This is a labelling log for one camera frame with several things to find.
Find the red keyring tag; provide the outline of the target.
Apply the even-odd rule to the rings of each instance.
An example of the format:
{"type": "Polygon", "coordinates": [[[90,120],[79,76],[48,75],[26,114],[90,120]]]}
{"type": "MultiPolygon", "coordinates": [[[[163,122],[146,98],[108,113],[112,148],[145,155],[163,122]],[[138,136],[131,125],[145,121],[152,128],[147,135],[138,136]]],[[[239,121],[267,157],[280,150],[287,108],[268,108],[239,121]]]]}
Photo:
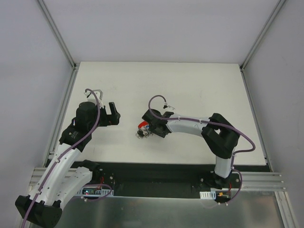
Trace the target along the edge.
{"type": "Polygon", "coordinates": [[[138,129],[141,131],[147,131],[146,126],[149,126],[149,123],[146,121],[143,121],[138,125],[138,129]]]}

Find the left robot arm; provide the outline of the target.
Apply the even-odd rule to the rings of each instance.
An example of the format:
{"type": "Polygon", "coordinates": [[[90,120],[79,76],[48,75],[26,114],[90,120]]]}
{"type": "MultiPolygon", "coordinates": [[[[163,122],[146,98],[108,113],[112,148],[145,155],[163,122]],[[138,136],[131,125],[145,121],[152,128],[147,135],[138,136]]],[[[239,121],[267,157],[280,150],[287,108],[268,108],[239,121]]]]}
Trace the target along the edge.
{"type": "Polygon", "coordinates": [[[85,185],[106,187],[111,194],[112,185],[105,184],[102,168],[98,163],[84,160],[75,173],[65,179],[70,167],[92,139],[97,127],[118,125],[121,115],[115,104],[109,103],[111,114],[105,107],[92,102],[82,102],[76,116],[63,131],[55,155],[40,180],[27,196],[18,196],[15,206],[26,221],[43,228],[53,228],[59,222],[64,207],[85,185]]]}

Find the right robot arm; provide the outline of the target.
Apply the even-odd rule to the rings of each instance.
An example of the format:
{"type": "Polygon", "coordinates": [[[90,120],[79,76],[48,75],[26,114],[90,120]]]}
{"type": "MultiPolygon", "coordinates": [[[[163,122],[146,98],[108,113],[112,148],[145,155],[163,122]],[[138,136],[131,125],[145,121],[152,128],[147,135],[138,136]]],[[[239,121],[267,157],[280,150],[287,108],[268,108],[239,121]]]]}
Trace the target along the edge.
{"type": "Polygon", "coordinates": [[[146,111],[142,119],[148,123],[148,132],[164,138],[170,133],[186,133],[202,137],[210,151],[216,156],[214,172],[203,177],[205,184],[221,190],[231,181],[232,153],[240,135],[232,130],[232,125],[220,114],[191,121],[190,117],[174,112],[161,114],[153,109],[146,111]]]}

